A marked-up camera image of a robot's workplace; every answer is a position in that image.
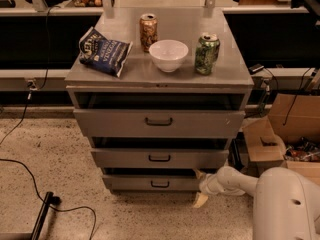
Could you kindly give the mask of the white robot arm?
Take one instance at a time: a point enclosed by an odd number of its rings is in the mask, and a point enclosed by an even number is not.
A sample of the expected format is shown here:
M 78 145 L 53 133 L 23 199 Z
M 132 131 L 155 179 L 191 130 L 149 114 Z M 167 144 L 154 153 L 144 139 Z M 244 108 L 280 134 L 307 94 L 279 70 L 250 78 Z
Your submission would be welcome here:
M 253 197 L 253 240 L 320 240 L 320 186 L 301 174 L 274 167 L 252 177 L 230 166 L 195 174 L 196 208 L 217 194 Z

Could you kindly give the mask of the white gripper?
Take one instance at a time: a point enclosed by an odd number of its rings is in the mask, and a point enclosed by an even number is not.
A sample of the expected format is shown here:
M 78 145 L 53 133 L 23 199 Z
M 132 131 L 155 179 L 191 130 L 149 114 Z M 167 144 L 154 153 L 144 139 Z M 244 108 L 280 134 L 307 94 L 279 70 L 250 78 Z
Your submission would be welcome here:
M 217 195 L 220 192 L 220 184 L 215 174 L 206 174 L 198 169 L 194 169 L 194 172 L 196 178 L 200 180 L 199 189 L 202 193 L 196 193 L 193 207 L 200 208 L 207 202 L 207 195 Z

